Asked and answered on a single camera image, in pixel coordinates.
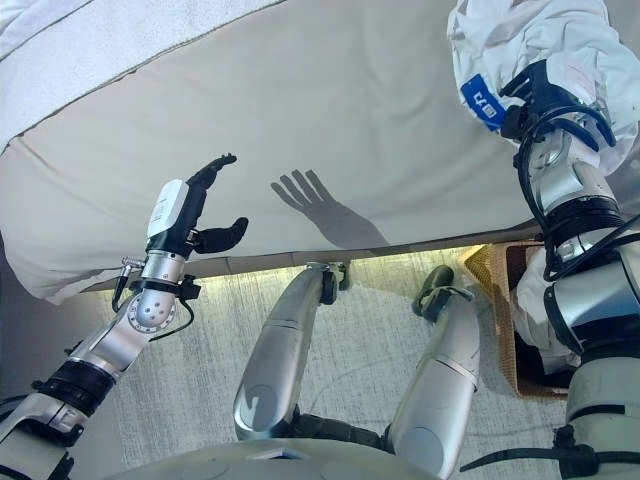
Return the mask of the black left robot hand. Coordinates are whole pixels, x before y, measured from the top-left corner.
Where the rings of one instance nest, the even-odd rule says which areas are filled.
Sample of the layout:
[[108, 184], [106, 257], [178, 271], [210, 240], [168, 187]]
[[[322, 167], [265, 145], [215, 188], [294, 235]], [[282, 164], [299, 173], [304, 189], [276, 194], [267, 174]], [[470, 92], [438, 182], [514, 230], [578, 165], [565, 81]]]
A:
[[174, 179], [162, 187], [147, 227], [147, 254], [164, 251], [188, 259], [193, 251], [198, 254], [225, 252], [241, 241], [249, 225], [245, 217], [226, 228], [197, 228], [208, 189], [218, 172], [236, 161], [235, 155], [227, 153], [206, 164], [188, 180]]

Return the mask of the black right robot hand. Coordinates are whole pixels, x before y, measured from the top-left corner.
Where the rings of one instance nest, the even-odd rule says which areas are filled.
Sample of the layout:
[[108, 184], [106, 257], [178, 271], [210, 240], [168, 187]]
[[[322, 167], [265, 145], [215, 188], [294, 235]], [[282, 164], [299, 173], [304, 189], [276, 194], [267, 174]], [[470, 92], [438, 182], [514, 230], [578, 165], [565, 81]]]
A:
[[547, 61], [529, 64], [499, 92], [500, 97], [518, 98], [522, 105], [511, 105], [500, 127], [503, 138], [522, 142], [539, 123], [562, 120], [562, 115], [579, 113], [591, 117], [605, 143], [615, 144], [609, 124], [600, 111], [586, 105], [565, 88], [551, 83], [547, 75]]

